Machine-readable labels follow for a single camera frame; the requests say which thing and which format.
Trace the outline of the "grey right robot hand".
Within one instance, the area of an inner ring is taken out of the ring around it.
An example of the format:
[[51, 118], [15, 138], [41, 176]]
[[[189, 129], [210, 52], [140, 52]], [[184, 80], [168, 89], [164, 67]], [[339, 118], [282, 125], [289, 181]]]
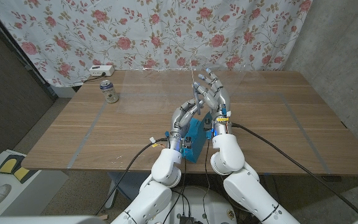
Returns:
[[207, 76], [198, 74], [199, 79], [206, 82], [207, 87], [198, 82], [193, 86], [202, 96], [202, 101], [210, 108], [213, 120], [214, 136], [232, 134], [232, 125], [229, 121], [231, 116], [230, 95], [223, 86], [219, 77], [209, 68], [205, 69]]

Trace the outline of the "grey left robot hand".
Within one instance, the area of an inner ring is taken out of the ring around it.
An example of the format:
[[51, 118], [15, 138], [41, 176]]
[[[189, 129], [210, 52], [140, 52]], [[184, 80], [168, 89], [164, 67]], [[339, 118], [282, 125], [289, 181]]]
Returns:
[[185, 137], [189, 130], [190, 121], [198, 109], [203, 107], [204, 101], [200, 100], [199, 105], [195, 99], [185, 101], [181, 106], [176, 108], [171, 119], [171, 131], [169, 135], [169, 148], [175, 151], [181, 150], [182, 138]]

